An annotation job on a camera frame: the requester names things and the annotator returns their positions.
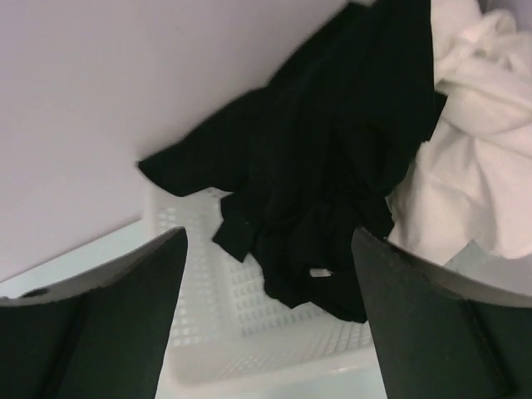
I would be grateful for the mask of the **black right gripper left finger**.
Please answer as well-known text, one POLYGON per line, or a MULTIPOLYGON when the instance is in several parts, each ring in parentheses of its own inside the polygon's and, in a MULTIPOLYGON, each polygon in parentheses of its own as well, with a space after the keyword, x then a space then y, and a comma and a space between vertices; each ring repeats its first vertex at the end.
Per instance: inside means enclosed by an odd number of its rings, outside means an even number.
POLYGON ((1 300, 4 398, 152 398, 188 252, 174 228, 72 278, 1 300))

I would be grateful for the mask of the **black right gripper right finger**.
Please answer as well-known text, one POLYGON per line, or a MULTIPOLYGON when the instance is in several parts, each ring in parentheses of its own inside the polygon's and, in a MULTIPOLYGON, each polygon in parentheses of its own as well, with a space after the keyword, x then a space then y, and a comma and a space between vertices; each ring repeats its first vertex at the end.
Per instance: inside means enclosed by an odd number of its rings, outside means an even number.
POLYGON ((531 298, 373 237, 352 254, 390 398, 528 398, 531 298))

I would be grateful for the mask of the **black t shirt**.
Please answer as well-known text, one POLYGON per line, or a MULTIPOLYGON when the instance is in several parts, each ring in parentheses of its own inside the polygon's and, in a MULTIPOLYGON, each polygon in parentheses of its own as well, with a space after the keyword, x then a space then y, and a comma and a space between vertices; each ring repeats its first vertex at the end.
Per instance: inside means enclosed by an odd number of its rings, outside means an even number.
POLYGON ((260 265, 266 294, 364 323, 354 231, 392 231, 389 194, 436 127, 428 1, 350 2, 269 82, 138 164, 168 193, 216 188, 214 242, 260 265))

